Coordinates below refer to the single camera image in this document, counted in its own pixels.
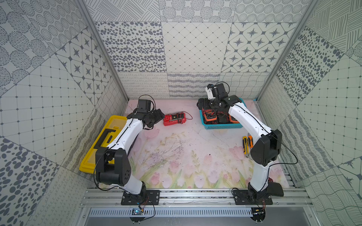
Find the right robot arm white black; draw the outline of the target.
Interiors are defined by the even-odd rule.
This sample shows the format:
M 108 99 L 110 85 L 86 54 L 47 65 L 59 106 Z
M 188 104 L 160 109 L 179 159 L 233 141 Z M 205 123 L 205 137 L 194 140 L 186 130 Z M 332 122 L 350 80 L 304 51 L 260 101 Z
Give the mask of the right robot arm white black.
M 259 200 L 265 195 L 283 197 L 283 188 L 279 183 L 269 182 L 270 168 L 277 163 L 281 152 L 282 134 L 272 130 L 257 119 L 243 104 L 239 97 L 229 96 L 222 83 L 208 84 L 205 88 L 207 98 L 200 98 L 199 110 L 217 110 L 227 112 L 236 119 L 252 136 L 254 146 L 250 155 L 254 161 L 253 176 L 248 184 L 250 198 Z

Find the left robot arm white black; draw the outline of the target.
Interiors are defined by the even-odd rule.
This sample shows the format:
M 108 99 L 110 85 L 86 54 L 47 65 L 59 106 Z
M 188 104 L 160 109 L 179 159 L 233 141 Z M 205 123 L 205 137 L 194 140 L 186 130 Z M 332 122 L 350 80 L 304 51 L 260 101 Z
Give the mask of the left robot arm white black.
M 97 142 L 93 181 L 101 191 L 100 183 L 120 188 L 133 199 L 147 198 L 146 185 L 132 175 L 129 151 L 142 130 L 152 130 L 165 115 L 156 107 L 154 99 L 138 99 L 137 107 L 127 116 L 125 126 L 107 147 Z

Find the orange Victor multimeter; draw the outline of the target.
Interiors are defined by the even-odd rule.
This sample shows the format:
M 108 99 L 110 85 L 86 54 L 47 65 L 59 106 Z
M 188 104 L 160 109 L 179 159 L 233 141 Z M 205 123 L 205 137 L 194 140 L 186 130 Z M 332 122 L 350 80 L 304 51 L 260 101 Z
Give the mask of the orange Victor multimeter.
M 236 120 L 233 116 L 231 116 L 231 115 L 228 115 L 228 116 L 229 116 L 229 122 L 230 123 L 234 123 L 234 124 L 239 123 L 238 120 Z

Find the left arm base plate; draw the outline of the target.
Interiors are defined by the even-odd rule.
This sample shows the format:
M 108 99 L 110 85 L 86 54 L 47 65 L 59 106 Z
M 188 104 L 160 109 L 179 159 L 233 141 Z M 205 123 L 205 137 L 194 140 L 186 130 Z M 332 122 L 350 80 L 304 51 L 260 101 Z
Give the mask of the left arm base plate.
M 145 190 L 140 195 L 123 193 L 121 205 L 158 205 L 160 190 Z

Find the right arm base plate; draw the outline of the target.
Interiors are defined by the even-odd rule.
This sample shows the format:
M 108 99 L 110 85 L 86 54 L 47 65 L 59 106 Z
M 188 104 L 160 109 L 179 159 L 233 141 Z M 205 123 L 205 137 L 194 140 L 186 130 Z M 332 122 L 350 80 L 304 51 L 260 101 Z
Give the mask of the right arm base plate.
M 231 190 L 236 205 L 272 205 L 273 201 L 265 191 L 253 193 L 249 190 L 233 188 Z

